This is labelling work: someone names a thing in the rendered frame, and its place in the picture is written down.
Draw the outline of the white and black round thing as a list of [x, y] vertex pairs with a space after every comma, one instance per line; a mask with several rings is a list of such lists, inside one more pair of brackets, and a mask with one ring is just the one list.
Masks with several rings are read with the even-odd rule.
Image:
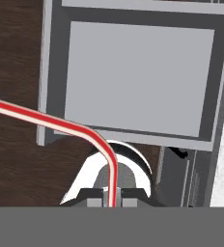
[[[144, 155], [134, 146], [115, 140], [108, 140], [118, 160], [117, 189], [143, 189], [148, 198], [152, 196], [152, 169]], [[72, 182], [61, 205], [75, 200], [81, 189], [102, 188], [108, 191], [108, 164], [104, 156], [93, 150], [86, 158]]]

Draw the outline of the grey cupboard front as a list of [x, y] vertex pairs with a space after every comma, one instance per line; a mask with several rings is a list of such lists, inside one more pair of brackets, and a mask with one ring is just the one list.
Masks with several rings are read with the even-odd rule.
[[179, 158], [161, 147], [155, 181], [157, 199], [166, 206], [209, 207], [218, 151], [187, 151]]

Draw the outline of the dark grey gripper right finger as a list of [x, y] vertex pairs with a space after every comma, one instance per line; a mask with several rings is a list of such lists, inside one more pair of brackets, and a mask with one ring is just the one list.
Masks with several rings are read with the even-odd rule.
[[121, 207], [162, 207], [162, 203], [147, 196], [142, 188], [123, 188], [121, 190]]

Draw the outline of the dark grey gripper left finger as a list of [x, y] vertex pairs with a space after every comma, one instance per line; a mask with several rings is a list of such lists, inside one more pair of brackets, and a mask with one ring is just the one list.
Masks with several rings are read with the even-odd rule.
[[63, 206], [103, 207], [103, 190], [82, 188], [75, 199], [68, 200]]

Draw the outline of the red and white bent straw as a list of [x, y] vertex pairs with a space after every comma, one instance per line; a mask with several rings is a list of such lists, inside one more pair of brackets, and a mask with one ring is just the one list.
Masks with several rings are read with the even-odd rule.
[[0, 114], [16, 118], [31, 124], [48, 127], [57, 131], [82, 138], [95, 146], [105, 157], [109, 165], [108, 170], [108, 206], [116, 206], [116, 188], [118, 183], [118, 161], [116, 154], [107, 141], [91, 128], [48, 114], [32, 110], [20, 105], [0, 100]]

